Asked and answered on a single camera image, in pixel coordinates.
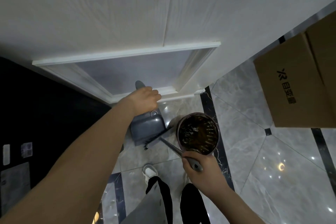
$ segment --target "black pants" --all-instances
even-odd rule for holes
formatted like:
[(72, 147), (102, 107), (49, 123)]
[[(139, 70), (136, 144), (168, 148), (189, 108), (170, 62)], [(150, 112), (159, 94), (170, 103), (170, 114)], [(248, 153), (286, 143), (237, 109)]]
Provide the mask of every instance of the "black pants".
[[(165, 205), (168, 224), (173, 223), (173, 202), (170, 189), (158, 176), (149, 179), (146, 194), (153, 185), (158, 182), (160, 192)], [(182, 191), (180, 210), (184, 224), (210, 224), (207, 210), (205, 209), (202, 196), (198, 189), (191, 183), (187, 184)]]

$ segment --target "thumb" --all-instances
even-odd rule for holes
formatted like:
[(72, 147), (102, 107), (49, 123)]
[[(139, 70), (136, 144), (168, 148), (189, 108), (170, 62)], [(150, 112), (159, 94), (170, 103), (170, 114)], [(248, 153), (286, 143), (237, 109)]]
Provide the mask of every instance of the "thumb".
[(189, 176), (189, 178), (191, 177), (191, 175), (193, 175), (194, 171), (193, 168), (190, 166), (189, 162), (187, 161), (186, 158), (182, 158), (182, 163), (183, 163), (183, 169), (185, 170), (185, 172), (187, 173), (187, 175)]

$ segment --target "hand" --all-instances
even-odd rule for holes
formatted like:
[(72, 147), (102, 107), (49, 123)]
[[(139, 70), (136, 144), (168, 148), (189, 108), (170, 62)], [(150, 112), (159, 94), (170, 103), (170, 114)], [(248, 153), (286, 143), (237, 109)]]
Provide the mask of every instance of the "hand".
[(128, 96), (124, 97), (119, 103), (127, 104), (132, 109), (134, 116), (141, 115), (145, 112), (150, 112), (157, 109), (157, 101), (161, 99), (161, 95), (152, 87), (143, 87), (133, 91)]
[[(203, 167), (203, 171), (197, 172), (193, 170), (189, 162), (183, 157), (191, 157), (198, 160)], [(219, 190), (229, 188), (214, 156), (206, 156), (194, 151), (186, 151), (182, 154), (182, 162), (183, 168), (191, 182), (208, 198), (211, 199)]]

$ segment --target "forearm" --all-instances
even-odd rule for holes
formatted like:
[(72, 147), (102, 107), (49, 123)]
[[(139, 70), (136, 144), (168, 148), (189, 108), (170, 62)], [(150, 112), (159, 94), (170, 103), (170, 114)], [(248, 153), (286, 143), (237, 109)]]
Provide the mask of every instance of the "forearm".
[(133, 117), (126, 101), (118, 103), (65, 150), (0, 223), (91, 223)]
[(230, 224), (264, 224), (227, 184), (224, 184), (209, 198), (225, 215)]

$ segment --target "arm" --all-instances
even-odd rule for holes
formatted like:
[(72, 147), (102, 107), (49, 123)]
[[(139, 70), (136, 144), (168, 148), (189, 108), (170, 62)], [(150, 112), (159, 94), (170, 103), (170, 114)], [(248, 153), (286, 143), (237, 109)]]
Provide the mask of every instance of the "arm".
[(197, 152), (184, 152), (183, 157), (197, 159), (203, 166), (202, 172), (194, 171), (183, 158), (183, 168), (191, 182), (207, 196), (225, 215), (230, 224), (264, 224), (246, 203), (227, 184), (214, 156)]
[(134, 91), (79, 136), (47, 176), (0, 219), (2, 223), (92, 223), (126, 130), (134, 116), (154, 110), (161, 95)]

